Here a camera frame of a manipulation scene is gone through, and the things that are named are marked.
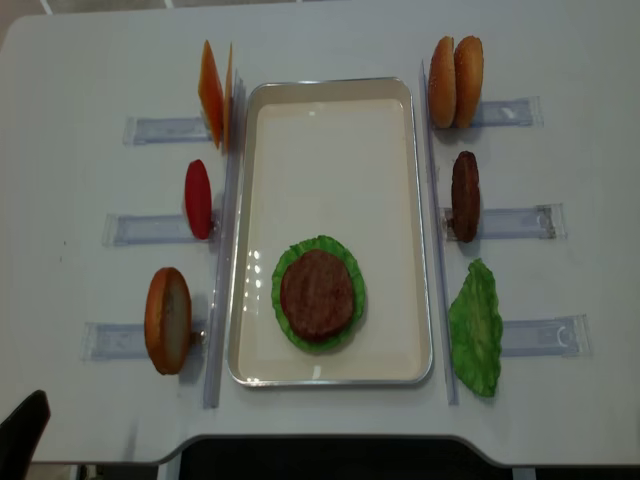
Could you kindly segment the meat patty on tray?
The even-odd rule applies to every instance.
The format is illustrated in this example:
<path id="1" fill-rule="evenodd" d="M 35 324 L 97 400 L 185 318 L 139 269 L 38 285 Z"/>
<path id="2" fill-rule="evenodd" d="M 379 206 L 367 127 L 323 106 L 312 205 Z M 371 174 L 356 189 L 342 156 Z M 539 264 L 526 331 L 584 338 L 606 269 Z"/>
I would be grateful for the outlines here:
<path id="1" fill-rule="evenodd" d="M 321 343 L 338 335 L 354 313 L 353 283 L 344 262 L 320 249 L 304 253 L 284 273 L 280 303 L 303 340 Z"/>

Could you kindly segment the clear holder for tomato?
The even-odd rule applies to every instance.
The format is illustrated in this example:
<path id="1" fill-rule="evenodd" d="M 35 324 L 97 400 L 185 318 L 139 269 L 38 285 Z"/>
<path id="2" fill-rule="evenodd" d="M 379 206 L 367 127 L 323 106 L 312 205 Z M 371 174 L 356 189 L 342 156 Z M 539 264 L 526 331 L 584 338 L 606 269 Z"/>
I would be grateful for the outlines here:
<path id="1" fill-rule="evenodd" d="M 135 216 L 108 214 L 102 234 L 106 247 L 154 244 L 182 244 L 211 241 L 218 227 L 212 216 L 211 230 L 202 240 L 197 239 L 182 215 Z"/>

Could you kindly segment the bun slice left rack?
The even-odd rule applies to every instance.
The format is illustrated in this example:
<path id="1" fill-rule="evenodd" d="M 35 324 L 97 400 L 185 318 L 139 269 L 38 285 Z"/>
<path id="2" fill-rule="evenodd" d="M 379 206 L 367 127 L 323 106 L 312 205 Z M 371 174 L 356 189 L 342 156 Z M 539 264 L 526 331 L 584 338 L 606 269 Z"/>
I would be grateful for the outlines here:
<path id="1" fill-rule="evenodd" d="M 153 276 L 145 305 L 144 338 L 149 358 L 162 375 L 176 375 L 190 348 L 192 303 L 183 275 L 163 267 Z"/>

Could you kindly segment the standing green lettuce leaf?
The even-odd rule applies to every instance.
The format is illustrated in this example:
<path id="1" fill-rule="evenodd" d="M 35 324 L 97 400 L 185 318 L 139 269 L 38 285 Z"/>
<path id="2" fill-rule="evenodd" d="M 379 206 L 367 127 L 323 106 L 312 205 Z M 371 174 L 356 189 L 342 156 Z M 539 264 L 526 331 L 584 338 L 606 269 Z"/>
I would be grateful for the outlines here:
<path id="1" fill-rule="evenodd" d="M 501 374 L 503 320 L 495 277 L 482 259 L 469 264 L 448 317 L 456 376 L 475 395 L 494 397 Z"/>

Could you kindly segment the white rectangular metal tray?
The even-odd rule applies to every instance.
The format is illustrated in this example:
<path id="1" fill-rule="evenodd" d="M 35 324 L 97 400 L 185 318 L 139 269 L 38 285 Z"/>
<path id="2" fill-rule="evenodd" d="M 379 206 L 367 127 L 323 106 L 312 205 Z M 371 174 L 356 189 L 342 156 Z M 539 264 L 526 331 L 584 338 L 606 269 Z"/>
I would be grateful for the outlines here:
<path id="1" fill-rule="evenodd" d="M 264 84 L 240 158 L 226 356 L 249 388 L 402 385 L 433 361 L 420 168 L 409 87 L 396 78 Z M 281 331 L 271 276 L 290 246 L 331 236 L 358 261 L 362 318 L 312 354 Z"/>

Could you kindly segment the red tomato slice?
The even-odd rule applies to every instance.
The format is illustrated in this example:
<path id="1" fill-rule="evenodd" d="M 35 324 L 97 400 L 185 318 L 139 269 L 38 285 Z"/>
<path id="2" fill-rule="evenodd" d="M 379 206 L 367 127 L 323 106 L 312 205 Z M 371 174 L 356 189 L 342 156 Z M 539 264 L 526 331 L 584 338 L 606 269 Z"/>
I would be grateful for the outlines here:
<path id="1" fill-rule="evenodd" d="M 187 168 L 184 206 L 194 237 L 208 239 L 213 224 L 212 196 L 206 167 L 200 159 L 192 161 Z"/>

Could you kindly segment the sesame bun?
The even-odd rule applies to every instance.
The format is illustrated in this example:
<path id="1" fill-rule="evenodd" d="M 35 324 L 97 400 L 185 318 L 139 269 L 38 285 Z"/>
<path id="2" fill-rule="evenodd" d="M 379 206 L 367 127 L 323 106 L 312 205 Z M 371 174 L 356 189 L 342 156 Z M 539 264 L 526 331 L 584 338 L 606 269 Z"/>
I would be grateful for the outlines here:
<path id="1" fill-rule="evenodd" d="M 456 112 L 454 123 L 458 128 L 471 125 L 480 100 L 484 55 L 481 40 L 475 36 L 463 38 L 454 52 L 456 81 Z"/>
<path id="2" fill-rule="evenodd" d="M 454 39 L 441 38 L 431 58 L 427 83 L 428 107 L 433 125 L 449 128 L 456 110 Z"/>

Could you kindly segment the clear holder for lettuce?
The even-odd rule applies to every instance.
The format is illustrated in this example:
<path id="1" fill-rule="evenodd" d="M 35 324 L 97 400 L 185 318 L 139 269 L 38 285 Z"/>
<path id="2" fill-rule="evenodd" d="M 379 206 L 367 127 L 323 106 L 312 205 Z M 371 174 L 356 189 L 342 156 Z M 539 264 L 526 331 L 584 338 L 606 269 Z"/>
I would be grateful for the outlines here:
<path id="1" fill-rule="evenodd" d="M 503 357 L 576 357 L 591 354 L 585 315 L 506 321 L 501 345 Z"/>

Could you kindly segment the clear holder for patty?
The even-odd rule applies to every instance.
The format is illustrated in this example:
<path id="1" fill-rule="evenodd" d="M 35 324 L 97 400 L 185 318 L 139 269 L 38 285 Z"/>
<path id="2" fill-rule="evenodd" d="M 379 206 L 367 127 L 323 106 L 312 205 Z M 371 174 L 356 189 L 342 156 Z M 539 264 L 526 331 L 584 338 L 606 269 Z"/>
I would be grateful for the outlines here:
<path id="1" fill-rule="evenodd" d="M 479 214 L 474 240 L 565 239 L 563 204 L 485 209 Z"/>

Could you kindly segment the clear holder for bun slice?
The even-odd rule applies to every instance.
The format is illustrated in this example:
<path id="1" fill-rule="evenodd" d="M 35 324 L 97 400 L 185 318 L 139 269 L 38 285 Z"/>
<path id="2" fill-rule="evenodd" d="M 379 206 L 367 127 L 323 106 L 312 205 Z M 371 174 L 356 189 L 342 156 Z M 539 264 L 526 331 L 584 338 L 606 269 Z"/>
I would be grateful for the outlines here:
<path id="1" fill-rule="evenodd" d="M 81 341 L 82 361 L 149 360 L 142 323 L 89 323 Z"/>

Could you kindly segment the sesame bun top left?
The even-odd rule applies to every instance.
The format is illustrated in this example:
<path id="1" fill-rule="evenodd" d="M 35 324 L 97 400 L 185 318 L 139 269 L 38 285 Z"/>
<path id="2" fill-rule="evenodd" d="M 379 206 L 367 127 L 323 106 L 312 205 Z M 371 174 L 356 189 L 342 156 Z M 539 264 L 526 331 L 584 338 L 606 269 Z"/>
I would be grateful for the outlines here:
<path id="1" fill-rule="evenodd" d="M 428 107 L 433 125 L 449 128 L 456 110 L 454 39 L 441 38 L 431 58 L 427 83 Z"/>

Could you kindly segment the standing brown meat patty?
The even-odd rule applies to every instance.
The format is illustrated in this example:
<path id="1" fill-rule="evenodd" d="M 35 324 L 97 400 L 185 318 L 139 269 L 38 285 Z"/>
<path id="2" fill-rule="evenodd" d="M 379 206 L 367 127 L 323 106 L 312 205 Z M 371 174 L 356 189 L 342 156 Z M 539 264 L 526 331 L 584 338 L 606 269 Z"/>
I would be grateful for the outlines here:
<path id="1" fill-rule="evenodd" d="M 479 173 L 475 155 L 462 151 L 453 167 L 452 228 L 459 241 L 470 243 L 476 236 L 480 218 Z"/>

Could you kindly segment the orange cheese slice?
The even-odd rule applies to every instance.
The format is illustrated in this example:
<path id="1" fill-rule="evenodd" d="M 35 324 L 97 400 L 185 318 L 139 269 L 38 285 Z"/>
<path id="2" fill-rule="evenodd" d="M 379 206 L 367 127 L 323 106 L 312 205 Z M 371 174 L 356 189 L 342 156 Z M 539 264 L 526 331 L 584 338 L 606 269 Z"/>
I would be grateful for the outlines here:
<path id="1" fill-rule="evenodd" d="M 223 104 L 224 106 L 223 135 L 224 135 L 224 150 L 226 153 L 229 153 L 230 151 L 230 137 L 231 137 L 231 107 L 232 107 L 232 94 L 233 94 L 232 56 L 233 56 L 233 45 L 230 45 L 227 72 L 226 72 L 226 81 L 225 81 L 225 96 L 224 96 L 224 104 Z"/>
<path id="2" fill-rule="evenodd" d="M 214 145 L 219 148 L 223 135 L 224 97 L 215 58 L 208 40 L 204 42 L 201 55 L 198 95 Z"/>

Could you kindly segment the sesame bun top right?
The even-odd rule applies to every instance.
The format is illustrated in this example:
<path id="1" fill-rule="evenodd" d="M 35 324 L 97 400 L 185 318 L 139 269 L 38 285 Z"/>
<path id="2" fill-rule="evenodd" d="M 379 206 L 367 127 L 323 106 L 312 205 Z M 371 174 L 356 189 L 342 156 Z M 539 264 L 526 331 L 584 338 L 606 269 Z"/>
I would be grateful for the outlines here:
<path id="1" fill-rule="evenodd" d="M 480 100 L 484 55 L 481 40 L 475 36 L 463 38 L 454 52 L 456 81 L 456 112 L 454 123 L 458 128 L 471 125 Z"/>

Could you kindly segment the green lettuce on tray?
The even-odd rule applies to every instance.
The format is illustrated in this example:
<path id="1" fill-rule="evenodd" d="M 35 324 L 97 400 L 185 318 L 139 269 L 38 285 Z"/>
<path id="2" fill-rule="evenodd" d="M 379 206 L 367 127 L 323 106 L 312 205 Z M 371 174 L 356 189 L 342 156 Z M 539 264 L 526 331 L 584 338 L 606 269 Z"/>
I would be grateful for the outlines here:
<path id="1" fill-rule="evenodd" d="M 354 290 L 354 313 L 351 322 L 341 333 L 321 343 L 311 343 L 295 335 L 284 316 L 280 303 L 281 281 L 286 269 L 304 253 L 313 249 L 324 250 L 339 257 L 349 272 Z M 358 261 L 350 250 L 331 236 L 319 235 L 298 242 L 282 253 L 271 276 L 271 303 L 277 323 L 285 337 L 300 350 L 319 354 L 337 348 L 353 333 L 364 313 L 366 284 Z"/>

